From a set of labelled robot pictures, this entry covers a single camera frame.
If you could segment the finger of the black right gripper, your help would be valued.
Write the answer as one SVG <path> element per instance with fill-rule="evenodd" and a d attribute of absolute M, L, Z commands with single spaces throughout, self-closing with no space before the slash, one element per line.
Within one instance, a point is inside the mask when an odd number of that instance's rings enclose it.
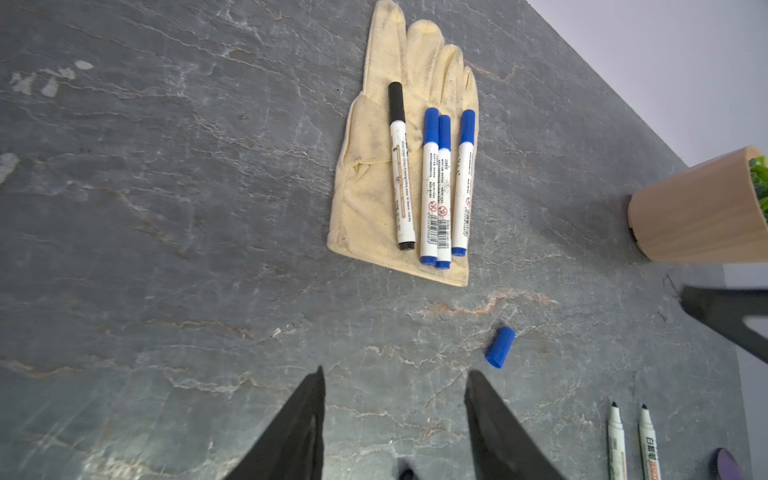
<path fill-rule="evenodd" d="M 766 290 L 683 286 L 679 303 L 687 315 L 767 363 L 767 339 L 745 323 L 767 316 Z"/>

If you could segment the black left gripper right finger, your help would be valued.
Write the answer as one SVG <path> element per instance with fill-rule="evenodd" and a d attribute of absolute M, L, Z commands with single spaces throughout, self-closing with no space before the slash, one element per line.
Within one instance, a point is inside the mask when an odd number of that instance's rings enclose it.
<path fill-rule="evenodd" d="M 469 373 L 464 403 L 477 479 L 562 477 L 482 372 Z"/>

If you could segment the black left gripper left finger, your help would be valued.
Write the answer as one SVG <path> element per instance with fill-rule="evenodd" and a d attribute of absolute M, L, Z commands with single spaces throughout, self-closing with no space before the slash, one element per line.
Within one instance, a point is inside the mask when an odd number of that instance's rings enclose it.
<path fill-rule="evenodd" d="M 228 479 L 320 479 L 324 463 L 325 376 L 308 374 Z"/>

